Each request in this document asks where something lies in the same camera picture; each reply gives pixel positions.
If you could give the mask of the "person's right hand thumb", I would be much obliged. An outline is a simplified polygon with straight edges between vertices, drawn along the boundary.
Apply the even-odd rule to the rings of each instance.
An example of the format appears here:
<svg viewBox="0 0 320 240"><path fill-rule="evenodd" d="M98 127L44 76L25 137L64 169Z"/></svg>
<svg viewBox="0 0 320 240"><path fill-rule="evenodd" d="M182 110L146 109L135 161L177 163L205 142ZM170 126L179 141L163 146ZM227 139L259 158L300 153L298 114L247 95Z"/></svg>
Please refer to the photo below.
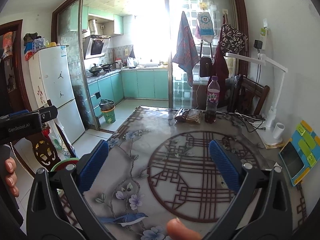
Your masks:
<svg viewBox="0 0 320 240"><path fill-rule="evenodd" d="M202 236L187 228L180 219L174 218L167 222L167 232L174 240L201 240Z"/></svg>

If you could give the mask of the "person's left hand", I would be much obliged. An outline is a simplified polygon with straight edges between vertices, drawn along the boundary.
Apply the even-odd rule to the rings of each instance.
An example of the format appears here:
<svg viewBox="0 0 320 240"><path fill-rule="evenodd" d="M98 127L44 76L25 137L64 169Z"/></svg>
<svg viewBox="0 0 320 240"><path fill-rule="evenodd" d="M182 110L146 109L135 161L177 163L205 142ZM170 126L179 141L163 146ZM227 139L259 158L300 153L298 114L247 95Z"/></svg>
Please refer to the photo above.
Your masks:
<svg viewBox="0 0 320 240"><path fill-rule="evenodd" d="M12 157L9 157L5 161L5 168L6 168L6 171L8 172L8 174L5 177L5 181L9 187L9 190L14 197L18 197L20 192L16 186L17 176L16 176L16 172L15 172L17 165Z"/></svg>

